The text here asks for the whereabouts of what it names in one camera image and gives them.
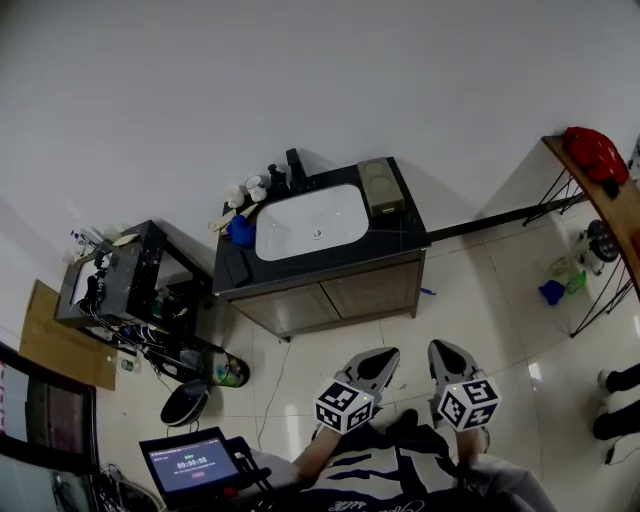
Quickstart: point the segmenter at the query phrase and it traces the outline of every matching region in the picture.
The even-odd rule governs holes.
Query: blue object
[[[236,215],[227,226],[231,241],[240,247],[251,247],[256,239],[256,227],[248,224],[242,215]]]
[[[564,286],[558,281],[547,281],[538,288],[542,296],[547,300],[549,306],[555,306],[564,295]]]

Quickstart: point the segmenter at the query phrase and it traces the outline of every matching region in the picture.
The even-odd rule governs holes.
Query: white cable
[[[262,437],[262,432],[264,431],[264,427],[267,424],[267,416],[269,416],[269,408],[271,407],[271,403],[273,399],[276,397],[276,393],[278,392],[278,387],[280,386],[280,381],[282,380],[282,376],[284,375],[284,368],[287,364],[287,358],[289,357],[289,351],[291,350],[291,343],[287,347],[287,353],[284,356],[284,361],[282,361],[282,369],[280,370],[280,377],[278,377],[278,382],[276,383],[276,388],[273,390],[273,395],[271,395],[271,400],[269,400],[269,404],[267,405],[267,409],[264,412],[264,418],[262,419],[262,427],[260,428],[260,432],[258,432],[258,448],[262,451],[262,443],[260,442],[260,438]]]

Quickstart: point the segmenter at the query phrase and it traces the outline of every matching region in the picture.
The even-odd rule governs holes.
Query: baseboard
[[[520,208],[519,210],[501,213],[500,215],[472,220],[471,222],[465,222],[464,224],[458,224],[457,226],[430,231],[429,235],[431,236],[431,242],[437,242],[438,240],[444,240],[445,238],[451,238],[453,236],[466,235],[468,233],[473,233],[474,231],[480,231],[482,229],[499,226],[500,224],[506,224],[507,222],[513,222],[514,220],[526,219],[527,217],[548,213],[552,210],[565,206],[571,200],[572,198],[558,199],[556,201],[551,201],[550,203],[528,206],[526,208]],[[576,201],[575,204],[583,201],[586,201],[586,198],[583,197],[579,201]]]

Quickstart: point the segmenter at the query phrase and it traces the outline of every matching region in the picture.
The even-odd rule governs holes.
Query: white sink basin
[[[266,206],[258,215],[256,254],[275,261],[329,249],[355,242],[368,228],[358,187],[326,188]]]

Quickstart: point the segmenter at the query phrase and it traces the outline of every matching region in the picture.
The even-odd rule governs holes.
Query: monitor
[[[223,487],[240,473],[218,428],[143,441],[140,447],[163,496]]]

